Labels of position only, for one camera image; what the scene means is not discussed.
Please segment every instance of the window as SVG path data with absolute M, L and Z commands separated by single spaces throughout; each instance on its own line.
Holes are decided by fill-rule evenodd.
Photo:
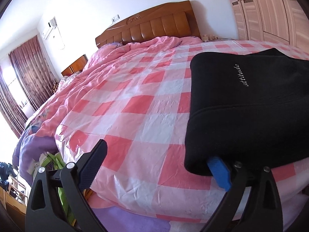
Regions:
M 9 87 L 13 98 L 22 109 L 28 103 L 27 97 L 16 78 L 16 74 L 12 66 L 8 66 L 3 70 L 3 78 L 4 81 L 7 83 L 7 86 Z

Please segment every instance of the headboard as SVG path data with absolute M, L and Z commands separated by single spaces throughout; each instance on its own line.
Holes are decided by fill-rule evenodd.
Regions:
M 132 15 L 106 29 L 95 42 L 100 48 L 114 42 L 141 43 L 158 36 L 200 38 L 190 1 L 164 3 Z

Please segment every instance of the patterned curtain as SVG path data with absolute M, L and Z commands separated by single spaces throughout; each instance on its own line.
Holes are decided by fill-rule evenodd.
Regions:
M 19 138 L 25 129 L 26 115 L 13 98 L 9 87 L 5 83 L 0 67 L 0 112 L 11 127 L 12 131 Z
M 9 54 L 17 79 L 34 111 L 53 94 L 56 79 L 51 72 L 37 36 Z

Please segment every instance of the wardrobe door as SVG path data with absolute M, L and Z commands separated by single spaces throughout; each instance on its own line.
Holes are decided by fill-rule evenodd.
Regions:
M 309 20 L 296 0 L 283 0 L 289 22 L 290 45 L 309 53 Z
M 240 40 L 248 40 L 246 20 L 240 0 L 230 0 L 235 14 L 238 28 L 238 36 Z
M 289 41 L 289 26 L 283 0 L 257 0 L 263 31 Z
M 248 39 L 263 41 L 263 27 L 257 0 L 240 0 L 247 23 Z

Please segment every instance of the wall-mounted device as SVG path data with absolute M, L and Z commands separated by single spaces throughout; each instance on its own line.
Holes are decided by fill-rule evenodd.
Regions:
M 42 33 L 42 38 L 47 39 L 54 28 L 57 27 L 56 19 L 53 18 L 48 22 L 48 26 L 44 29 Z

